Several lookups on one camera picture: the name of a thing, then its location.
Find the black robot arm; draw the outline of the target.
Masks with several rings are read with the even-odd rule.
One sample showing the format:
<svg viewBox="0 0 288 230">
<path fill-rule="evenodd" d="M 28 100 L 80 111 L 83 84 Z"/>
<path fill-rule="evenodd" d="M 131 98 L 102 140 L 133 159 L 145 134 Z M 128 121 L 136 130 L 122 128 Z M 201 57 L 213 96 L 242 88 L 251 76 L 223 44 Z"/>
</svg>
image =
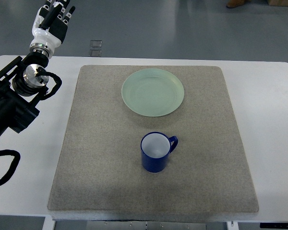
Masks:
<svg viewBox="0 0 288 230">
<path fill-rule="evenodd" d="M 0 136 L 7 128 L 26 129 L 39 115 L 36 105 L 61 87 L 60 77 L 46 71 L 48 62 L 44 51 L 32 51 L 0 70 Z"/>
</svg>

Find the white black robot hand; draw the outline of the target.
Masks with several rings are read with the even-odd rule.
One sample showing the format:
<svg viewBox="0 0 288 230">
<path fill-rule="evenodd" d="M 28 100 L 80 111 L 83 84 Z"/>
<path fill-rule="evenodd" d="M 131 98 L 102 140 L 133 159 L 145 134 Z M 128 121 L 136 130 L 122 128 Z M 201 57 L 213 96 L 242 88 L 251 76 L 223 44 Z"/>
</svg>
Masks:
<svg viewBox="0 0 288 230">
<path fill-rule="evenodd" d="M 32 27 L 34 39 L 30 44 L 30 50 L 41 49 L 52 56 L 66 36 L 68 22 L 72 17 L 75 7 L 66 11 L 69 0 L 47 0 L 38 10 Z"/>
</svg>

